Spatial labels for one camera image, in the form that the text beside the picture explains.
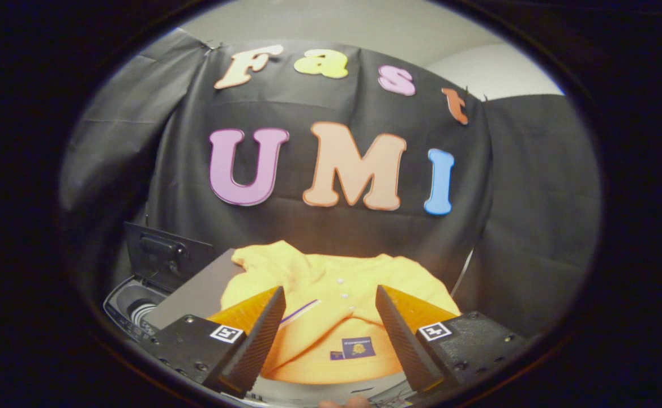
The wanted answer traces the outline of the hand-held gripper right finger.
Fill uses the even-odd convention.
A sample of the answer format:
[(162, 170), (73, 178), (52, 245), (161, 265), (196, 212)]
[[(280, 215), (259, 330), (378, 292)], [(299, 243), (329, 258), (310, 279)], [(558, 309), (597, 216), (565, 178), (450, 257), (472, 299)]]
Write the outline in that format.
[(416, 393), (462, 388), (500, 370), (528, 339), (480, 312), (457, 315), (388, 285), (375, 308)]

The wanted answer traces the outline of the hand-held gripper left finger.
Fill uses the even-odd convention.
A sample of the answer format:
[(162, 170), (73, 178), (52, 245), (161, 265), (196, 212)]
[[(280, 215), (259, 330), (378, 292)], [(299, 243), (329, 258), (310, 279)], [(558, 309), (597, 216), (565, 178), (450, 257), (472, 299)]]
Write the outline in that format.
[(214, 392), (244, 398), (253, 388), (286, 310), (282, 286), (212, 317), (179, 317), (143, 340), (155, 359)]

